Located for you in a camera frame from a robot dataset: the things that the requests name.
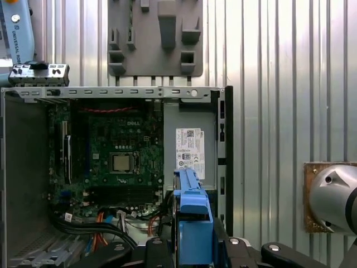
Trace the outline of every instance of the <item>motherboard chip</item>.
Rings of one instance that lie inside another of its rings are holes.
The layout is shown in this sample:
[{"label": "motherboard chip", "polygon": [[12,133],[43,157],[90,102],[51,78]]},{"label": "motherboard chip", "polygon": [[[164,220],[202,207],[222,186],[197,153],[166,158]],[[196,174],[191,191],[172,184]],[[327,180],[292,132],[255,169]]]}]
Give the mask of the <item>motherboard chip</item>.
[{"label": "motherboard chip", "polygon": [[113,155],[113,171],[123,171],[130,169],[129,155]]}]

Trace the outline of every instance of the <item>dell logo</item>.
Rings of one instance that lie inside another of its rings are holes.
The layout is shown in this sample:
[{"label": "dell logo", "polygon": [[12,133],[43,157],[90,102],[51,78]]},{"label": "dell logo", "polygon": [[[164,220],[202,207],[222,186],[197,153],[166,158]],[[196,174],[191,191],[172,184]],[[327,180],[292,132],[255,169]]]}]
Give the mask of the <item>dell logo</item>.
[{"label": "dell logo", "polygon": [[140,123],[138,121],[128,121],[127,125],[128,126],[140,126]]}]

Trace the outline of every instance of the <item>sticker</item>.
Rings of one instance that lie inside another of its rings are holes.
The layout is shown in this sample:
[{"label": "sticker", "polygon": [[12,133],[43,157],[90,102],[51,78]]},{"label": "sticker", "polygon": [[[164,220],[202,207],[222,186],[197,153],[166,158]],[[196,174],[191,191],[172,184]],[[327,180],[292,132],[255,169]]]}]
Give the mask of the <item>sticker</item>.
[{"label": "sticker", "polygon": [[65,213],[65,221],[67,221],[67,222],[72,222],[72,214],[70,214],[70,213]]},{"label": "sticker", "polygon": [[176,168],[192,168],[205,179],[205,134],[200,128],[176,129]]}]

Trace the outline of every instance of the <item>bolt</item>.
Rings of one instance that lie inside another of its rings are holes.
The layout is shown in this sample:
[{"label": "bolt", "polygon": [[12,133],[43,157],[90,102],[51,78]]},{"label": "bolt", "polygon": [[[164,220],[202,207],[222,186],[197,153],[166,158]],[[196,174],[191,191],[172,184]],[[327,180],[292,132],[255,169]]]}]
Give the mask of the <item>bolt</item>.
[{"label": "bolt", "polygon": [[11,16],[11,21],[12,21],[13,23],[19,22],[19,21],[20,21],[20,16],[19,16],[18,14],[12,15],[12,16]]},{"label": "bolt", "polygon": [[269,245],[268,248],[272,251],[279,251],[280,248],[277,245]]},{"label": "bolt", "polygon": [[123,250],[124,249],[124,247],[123,246],[121,246],[121,245],[117,245],[116,246],[116,248],[114,249],[114,250],[116,250],[116,251],[120,251],[120,250]]},{"label": "bolt", "polygon": [[234,245],[239,244],[239,240],[238,240],[238,239],[235,239],[235,238],[232,238],[231,240],[229,240],[229,242],[231,242],[231,243],[234,244]]}]

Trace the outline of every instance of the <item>metal panel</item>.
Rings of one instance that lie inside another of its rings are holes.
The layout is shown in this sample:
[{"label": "metal panel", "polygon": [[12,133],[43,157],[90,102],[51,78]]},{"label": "metal panel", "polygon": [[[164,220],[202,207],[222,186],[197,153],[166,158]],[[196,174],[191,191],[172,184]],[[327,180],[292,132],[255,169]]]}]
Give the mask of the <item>metal panel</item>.
[{"label": "metal panel", "polygon": [[336,267],[352,241],[304,232],[302,165],[357,160],[357,2],[205,0],[204,73],[192,80],[108,76],[107,1],[30,3],[37,53],[70,64],[71,86],[232,85],[234,235]]}]

